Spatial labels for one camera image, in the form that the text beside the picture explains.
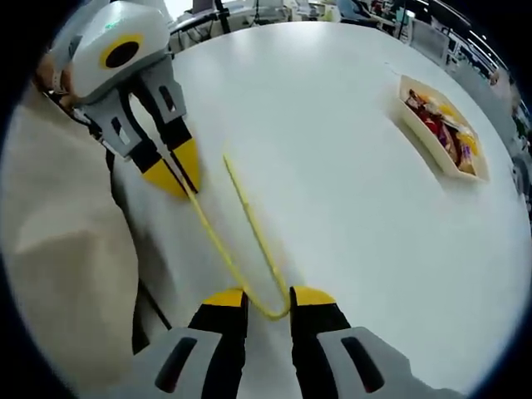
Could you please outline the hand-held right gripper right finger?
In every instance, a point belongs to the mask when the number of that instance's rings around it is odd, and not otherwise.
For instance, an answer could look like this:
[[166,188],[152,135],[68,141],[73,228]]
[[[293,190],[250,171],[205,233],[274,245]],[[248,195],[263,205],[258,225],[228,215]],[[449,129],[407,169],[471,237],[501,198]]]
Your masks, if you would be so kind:
[[290,288],[292,361],[304,398],[414,398],[409,361],[366,328],[350,325],[323,291]]

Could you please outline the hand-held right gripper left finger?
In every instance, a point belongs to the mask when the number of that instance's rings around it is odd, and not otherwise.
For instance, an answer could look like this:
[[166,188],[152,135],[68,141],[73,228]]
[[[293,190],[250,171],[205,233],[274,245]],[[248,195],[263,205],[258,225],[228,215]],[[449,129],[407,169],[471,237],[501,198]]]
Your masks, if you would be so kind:
[[184,328],[135,355],[132,398],[235,398],[246,361],[249,300],[240,288],[216,293]]

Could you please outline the person's left hand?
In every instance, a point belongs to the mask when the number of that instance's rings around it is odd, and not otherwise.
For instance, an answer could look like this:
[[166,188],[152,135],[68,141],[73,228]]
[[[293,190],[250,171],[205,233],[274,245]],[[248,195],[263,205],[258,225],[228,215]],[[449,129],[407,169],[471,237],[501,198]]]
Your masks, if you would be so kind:
[[54,64],[52,56],[45,54],[37,66],[34,80],[46,91],[53,91],[61,96],[59,103],[71,111],[77,103],[77,97],[71,82],[71,63],[64,67]]

